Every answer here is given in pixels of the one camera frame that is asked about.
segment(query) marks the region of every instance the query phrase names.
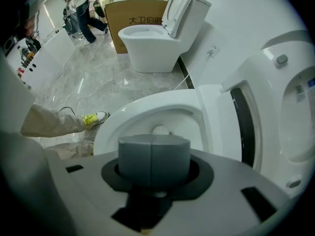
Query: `toilet tank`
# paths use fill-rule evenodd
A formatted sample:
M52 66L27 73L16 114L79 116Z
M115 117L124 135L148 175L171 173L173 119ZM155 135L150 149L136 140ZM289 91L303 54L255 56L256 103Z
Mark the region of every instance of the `toilet tank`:
M187 52L195 40L209 11L211 3L206 0L191 0L178 26L175 39L180 40L182 52Z

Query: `yellow sneaker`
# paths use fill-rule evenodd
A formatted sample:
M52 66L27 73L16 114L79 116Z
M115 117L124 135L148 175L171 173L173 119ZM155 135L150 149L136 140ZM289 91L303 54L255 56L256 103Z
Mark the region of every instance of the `yellow sneaker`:
M102 124L110 117L108 112L97 112L96 114L89 114L82 116L83 123L87 129L93 128L95 125Z

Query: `beige pants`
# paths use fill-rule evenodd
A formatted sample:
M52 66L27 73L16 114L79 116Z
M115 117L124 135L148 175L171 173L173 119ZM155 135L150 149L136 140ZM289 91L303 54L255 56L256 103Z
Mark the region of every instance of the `beige pants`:
M56 137L86 130L81 116L52 111L38 105L32 105L27 114L21 133L27 137ZM89 156L93 154L92 141L58 144L46 149L55 150L61 159Z

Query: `toilet bowl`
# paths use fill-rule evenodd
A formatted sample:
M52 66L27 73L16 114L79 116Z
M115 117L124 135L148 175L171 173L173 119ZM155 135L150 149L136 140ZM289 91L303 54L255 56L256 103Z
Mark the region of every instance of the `toilet bowl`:
M205 0L169 0L162 25L134 25L119 31L132 68L141 73L171 72L180 54L196 38L211 4Z
M294 197L314 171L314 99L313 45L284 42L249 57L222 85L126 105L100 127L94 154L117 150L120 137L163 126L192 148L248 164Z

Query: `black cable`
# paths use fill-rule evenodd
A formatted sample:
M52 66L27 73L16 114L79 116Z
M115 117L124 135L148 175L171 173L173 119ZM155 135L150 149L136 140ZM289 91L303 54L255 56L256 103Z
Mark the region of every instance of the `black cable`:
M64 109L64 108L70 108L71 111L73 112L73 114L75 115L75 113L74 113L74 111L73 111L73 109L72 109L71 107L63 107L63 108L61 108L61 109L59 110L59 112L60 112L62 109Z

